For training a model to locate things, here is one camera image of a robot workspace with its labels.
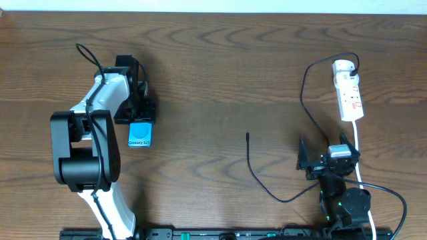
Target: white backdrop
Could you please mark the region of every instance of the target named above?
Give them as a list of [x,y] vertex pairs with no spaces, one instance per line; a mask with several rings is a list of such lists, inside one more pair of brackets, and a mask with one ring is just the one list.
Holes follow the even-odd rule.
[[427,0],[0,0],[3,10],[427,14]]

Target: white cable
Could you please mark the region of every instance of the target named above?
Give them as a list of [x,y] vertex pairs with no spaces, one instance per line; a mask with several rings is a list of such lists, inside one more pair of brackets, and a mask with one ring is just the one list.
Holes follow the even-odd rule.
[[[358,139],[358,128],[356,126],[356,121],[352,121],[353,132],[354,132],[354,147],[359,151],[359,139]],[[362,177],[360,176],[359,163],[356,164],[356,177],[359,182],[362,182]],[[376,230],[374,224],[374,218],[372,217],[371,210],[368,211],[369,224],[371,224],[372,230],[372,240],[376,240]]]

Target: extension cord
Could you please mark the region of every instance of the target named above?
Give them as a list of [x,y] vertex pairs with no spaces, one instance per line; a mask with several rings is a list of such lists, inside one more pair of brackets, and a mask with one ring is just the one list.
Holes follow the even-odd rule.
[[364,115],[358,85],[359,75],[351,76],[350,74],[354,68],[354,64],[349,60],[337,60],[332,65],[334,85],[343,121],[355,121]]

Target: wooden table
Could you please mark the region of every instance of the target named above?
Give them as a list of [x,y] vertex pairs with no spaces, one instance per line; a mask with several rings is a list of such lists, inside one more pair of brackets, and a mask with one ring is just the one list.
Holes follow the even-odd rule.
[[[313,61],[359,54],[365,117],[358,121],[363,179],[401,193],[408,217],[399,239],[427,234],[427,17],[390,15],[5,12],[0,19],[0,239],[58,239],[64,228],[98,228],[87,204],[53,177],[49,118],[83,99],[96,67],[130,53],[149,72],[158,121],[150,149],[121,151],[119,182],[143,226],[269,227],[325,221],[319,189],[296,171],[298,139],[320,155],[324,140],[299,102]],[[332,143],[340,121],[332,61],[316,65],[307,108]],[[374,189],[378,227],[394,230],[402,205]]]

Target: small blue box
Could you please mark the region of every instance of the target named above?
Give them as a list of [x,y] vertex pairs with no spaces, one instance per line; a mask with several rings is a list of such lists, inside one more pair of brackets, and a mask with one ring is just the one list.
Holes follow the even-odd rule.
[[150,147],[152,133],[152,123],[131,123],[127,144],[129,147]]

